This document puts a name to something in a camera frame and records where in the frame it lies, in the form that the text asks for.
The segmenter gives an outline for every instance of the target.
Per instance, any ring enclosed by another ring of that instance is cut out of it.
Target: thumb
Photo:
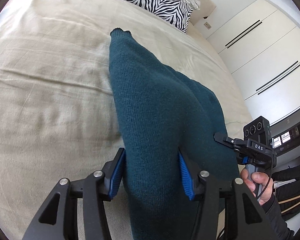
[[[262,184],[263,186],[267,184],[269,179],[268,175],[263,172],[254,172],[252,173],[251,178],[254,182]]]

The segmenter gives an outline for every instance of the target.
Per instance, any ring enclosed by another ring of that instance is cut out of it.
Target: camera
[[[269,121],[263,116],[248,123],[243,128],[244,140],[248,138],[258,141],[272,148],[272,138]]]

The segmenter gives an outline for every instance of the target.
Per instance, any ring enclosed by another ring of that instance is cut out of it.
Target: silver screw
[[[64,179],[61,179],[61,180],[59,181],[59,183],[60,183],[60,185],[65,185],[65,184],[68,183],[68,180],[67,180],[66,178],[64,178]]]
[[[95,172],[93,173],[93,176],[95,176],[95,177],[97,178],[97,177],[101,177],[102,174],[103,174],[102,171],[95,171]]]
[[[201,177],[208,177],[210,174],[208,171],[200,171],[200,176]]]
[[[236,179],[234,180],[234,182],[235,182],[236,184],[241,185],[241,184],[243,183],[243,180],[242,180],[241,178],[236,178]]]

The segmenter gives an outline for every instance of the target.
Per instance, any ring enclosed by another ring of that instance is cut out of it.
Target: finger
[[[251,175],[254,182],[265,186],[269,180],[269,176],[263,172],[254,172]]]
[[[248,175],[249,175],[249,172],[247,171],[246,168],[244,168],[240,173],[240,176],[243,180],[246,180],[248,178]]]
[[[245,182],[245,184],[247,185],[247,187],[249,188],[249,190],[251,192],[254,192],[254,190],[256,189],[256,185],[254,185],[254,183],[251,180],[249,180],[249,179],[244,179],[243,181]]]

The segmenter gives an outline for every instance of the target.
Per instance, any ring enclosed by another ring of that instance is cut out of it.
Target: beige headboard
[[[211,0],[200,0],[200,10],[193,10],[190,17],[190,22],[195,25],[204,17],[208,17],[212,11],[215,9],[216,4]]]

